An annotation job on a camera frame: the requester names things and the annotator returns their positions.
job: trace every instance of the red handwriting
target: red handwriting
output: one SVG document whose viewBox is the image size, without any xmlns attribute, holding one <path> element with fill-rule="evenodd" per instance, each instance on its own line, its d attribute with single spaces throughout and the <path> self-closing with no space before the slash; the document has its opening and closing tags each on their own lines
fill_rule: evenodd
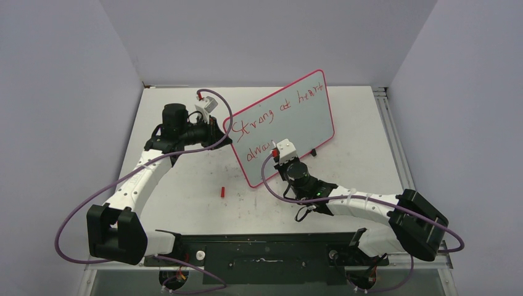
<svg viewBox="0 0 523 296">
<path fill-rule="evenodd" d="M 320 82 L 318 82 L 318 86 L 313 86 L 312 89 L 306 90 L 304 95 L 300 95 L 300 91 L 296 91 L 298 93 L 298 103 L 309 100 L 310 97 L 315 96 L 316 93 L 318 91 L 322 91 L 323 88 L 324 88 L 324 85 L 321 84 Z"/>
<path fill-rule="evenodd" d="M 254 148 L 254 151 L 252 150 L 252 148 L 249 148 L 249 153 L 247 154 L 247 161 L 249 162 L 255 158 L 258 158 L 258 154 L 266 151 L 270 147 L 271 143 L 267 142 L 267 144 L 258 145 L 258 147 Z"/>
<path fill-rule="evenodd" d="M 290 108 L 290 102 L 288 102 L 287 99 L 285 99 L 285 104 L 279 106 L 279 109 L 282 110 L 282 111 L 283 110 L 287 110 L 289 108 Z"/>
<path fill-rule="evenodd" d="M 241 120 L 241 124 L 242 124 L 242 128 L 241 129 L 234 129 L 234 126 L 236 125 L 236 121 L 233 123 L 233 128 L 232 128 L 232 131 L 235 132 L 235 133 L 242 133 L 242 135 L 240 136 L 240 138 L 238 138 L 238 141 L 236 141 L 237 143 L 243 138 L 243 136 L 245 134 L 250 134 L 250 131 L 247 130 L 247 128 L 252 128 L 252 129 L 255 129 L 258 127 L 258 124 L 262 124 L 266 121 L 268 121 L 270 118 L 270 121 L 267 123 L 267 124 L 271 124 L 274 120 L 274 112 L 272 110 L 269 110 L 268 113 L 264 113 L 262 116 L 260 116 L 258 118 L 258 120 L 255 120 L 253 122 L 248 122 L 248 123 L 244 123 L 243 120 Z"/>
</svg>

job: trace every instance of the white table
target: white table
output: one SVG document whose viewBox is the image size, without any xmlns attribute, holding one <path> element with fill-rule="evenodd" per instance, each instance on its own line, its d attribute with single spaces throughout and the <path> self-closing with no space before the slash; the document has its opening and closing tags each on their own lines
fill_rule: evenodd
<svg viewBox="0 0 523 296">
<path fill-rule="evenodd" d="M 278 88 L 212 89 L 224 96 L 233 112 L 237 112 Z M 120 176 L 136 165 L 151 132 L 162 122 L 163 106 L 182 103 L 191 112 L 196 90 L 144 90 Z M 401 193 L 403 189 L 372 89 L 369 86 L 336 86 L 328 90 L 336 133 L 317 149 L 317 157 L 302 159 L 310 173 L 324 181 L 364 192 Z M 220 126 L 227 115 L 223 104 L 213 112 Z M 286 187 L 278 176 L 269 184 L 281 193 Z M 226 189 L 224 199 L 220 198 L 222 186 Z M 342 232 L 384 227 L 358 218 L 318 213 L 311 213 L 297 223 L 294 216 L 299 207 L 275 199 L 263 185 L 249 188 L 232 148 L 226 146 L 220 150 L 182 155 L 152 193 L 140 220 L 144 229 L 181 234 Z"/>
</svg>

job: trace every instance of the gray wall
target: gray wall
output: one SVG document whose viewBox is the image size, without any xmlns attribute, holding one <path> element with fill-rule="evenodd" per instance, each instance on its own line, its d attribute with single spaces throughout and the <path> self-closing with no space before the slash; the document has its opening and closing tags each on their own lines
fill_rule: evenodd
<svg viewBox="0 0 523 296">
<path fill-rule="evenodd" d="M 54 234 L 116 178 L 141 91 L 97 0 L 0 1 L 0 295 L 76 295 Z M 83 259 L 84 213 L 62 238 Z"/>
<path fill-rule="evenodd" d="M 388 86 L 436 0 L 101 0 L 147 84 Z"/>
<path fill-rule="evenodd" d="M 417 188 L 466 242 L 460 295 L 523 294 L 521 15 L 520 0 L 438 1 L 389 89 Z"/>
</svg>

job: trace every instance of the tilted whiteboard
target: tilted whiteboard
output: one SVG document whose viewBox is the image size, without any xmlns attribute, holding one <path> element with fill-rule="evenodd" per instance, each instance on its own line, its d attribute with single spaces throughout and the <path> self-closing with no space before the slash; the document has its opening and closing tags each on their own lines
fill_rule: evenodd
<svg viewBox="0 0 523 296">
<path fill-rule="evenodd" d="M 224 130 L 229 119 L 223 122 Z M 262 183 L 262 163 L 272 142 L 289 139 L 300 157 L 334 136 L 331 105 L 322 70 L 316 70 L 233 115 L 233 151 L 250 187 Z M 274 163 L 265 168 L 273 176 Z"/>
</svg>

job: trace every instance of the robotic arm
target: robotic arm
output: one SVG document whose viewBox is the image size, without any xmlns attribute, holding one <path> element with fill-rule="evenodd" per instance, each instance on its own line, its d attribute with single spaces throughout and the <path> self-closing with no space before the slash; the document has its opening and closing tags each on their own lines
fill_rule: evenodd
<svg viewBox="0 0 523 296">
<path fill-rule="evenodd" d="M 197 122 L 189 121 L 183 104 L 168 104 L 162 112 L 162 124 L 154 129 L 135 168 L 162 154 L 183 151 L 185 146 L 201 144 L 208 147 L 221 139 L 216 118 L 210 112 L 218 105 L 212 97 L 196 104 Z M 213 149 L 232 143 L 226 138 Z M 175 235 L 170 232 L 145 231 L 140 214 L 161 178 L 172 168 L 178 156 L 162 158 L 145 166 L 127 179 L 103 205 L 93 205 L 87 212 L 89 252 L 132 265 L 144 256 L 168 254 L 173 251 Z"/>
<path fill-rule="evenodd" d="M 361 229 L 358 248 L 369 257 L 384 253 L 408 252 L 412 256 L 434 261 L 443 239 L 444 231 L 423 220 L 364 199 L 351 199 L 351 196 L 364 196 L 388 202 L 412 210 L 443 226 L 448 220 L 436 210 L 420 193 L 405 189 L 402 194 L 379 195 L 358 192 L 333 183 L 327 183 L 311 176 L 307 165 L 300 161 L 296 148 L 288 139 L 279 142 L 273 150 L 274 166 L 281 178 L 289 183 L 296 200 L 304 202 L 322 197 L 346 196 L 346 199 L 332 199 L 307 204 L 307 211 L 326 215 L 348 215 L 371 220 L 388 228 L 372 230 Z"/>
</svg>

